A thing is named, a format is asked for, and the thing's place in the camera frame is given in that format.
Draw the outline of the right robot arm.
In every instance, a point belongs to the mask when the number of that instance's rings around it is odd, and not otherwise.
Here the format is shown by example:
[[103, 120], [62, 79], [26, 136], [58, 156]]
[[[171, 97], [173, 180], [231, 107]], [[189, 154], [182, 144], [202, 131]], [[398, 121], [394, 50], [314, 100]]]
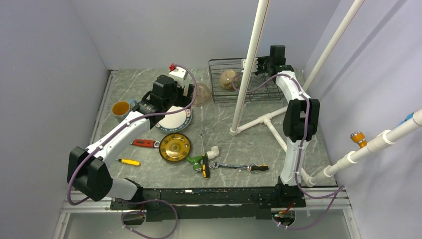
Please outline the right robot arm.
[[300, 184], [300, 172], [306, 147], [317, 132], [320, 102], [302, 88], [291, 65], [286, 64], [286, 47], [271, 45], [269, 56], [257, 60], [258, 73], [266, 73], [287, 100], [283, 121], [286, 157], [280, 179], [284, 185]]

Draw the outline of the white pvc elbow fitting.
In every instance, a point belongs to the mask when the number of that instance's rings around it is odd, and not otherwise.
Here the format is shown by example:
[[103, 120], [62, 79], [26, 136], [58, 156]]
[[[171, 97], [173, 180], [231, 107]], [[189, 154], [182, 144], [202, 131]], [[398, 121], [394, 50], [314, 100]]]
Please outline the white pvc elbow fitting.
[[213, 146], [209, 151], [206, 152], [206, 156], [209, 160], [215, 159], [219, 156], [219, 147]]

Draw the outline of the blue butterfly mug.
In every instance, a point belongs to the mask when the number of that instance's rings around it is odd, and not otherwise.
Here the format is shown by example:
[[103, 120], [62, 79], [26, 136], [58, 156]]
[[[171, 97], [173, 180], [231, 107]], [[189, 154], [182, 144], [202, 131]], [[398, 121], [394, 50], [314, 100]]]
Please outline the blue butterfly mug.
[[118, 123], [121, 123], [127, 115], [131, 112], [131, 109], [137, 104], [137, 101], [132, 99], [129, 101], [116, 102], [112, 108], [111, 113], [115, 117]]

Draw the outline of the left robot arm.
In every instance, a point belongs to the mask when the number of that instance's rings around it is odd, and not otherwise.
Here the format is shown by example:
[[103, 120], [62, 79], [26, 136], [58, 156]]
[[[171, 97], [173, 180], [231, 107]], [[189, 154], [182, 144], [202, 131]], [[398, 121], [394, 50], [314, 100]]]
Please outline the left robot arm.
[[71, 150], [67, 172], [67, 200], [71, 205], [77, 205], [71, 199], [72, 188], [93, 201], [112, 197], [122, 199], [130, 209], [142, 205], [143, 187], [130, 179], [113, 178], [108, 168], [137, 137], [152, 129], [166, 115], [171, 115], [171, 107], [183, 111], [192, 106], [198, 83], [194, 77], [191, 84], [186, 84], [185, 79], [158, 76], [152, 90], [130, 106], [128, 115], [108, 134], [85, 148], [77, 146]]

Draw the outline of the white ceramic bowl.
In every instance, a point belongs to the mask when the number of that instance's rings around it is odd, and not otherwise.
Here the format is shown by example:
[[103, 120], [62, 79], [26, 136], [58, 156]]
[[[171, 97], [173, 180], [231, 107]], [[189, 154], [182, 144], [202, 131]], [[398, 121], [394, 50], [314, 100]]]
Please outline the white ceramic bowl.
[[219, 78], [220, 86], [226, 90], [234, 90], [239, 88], [240, 75], [234, 70], [225, 70]]

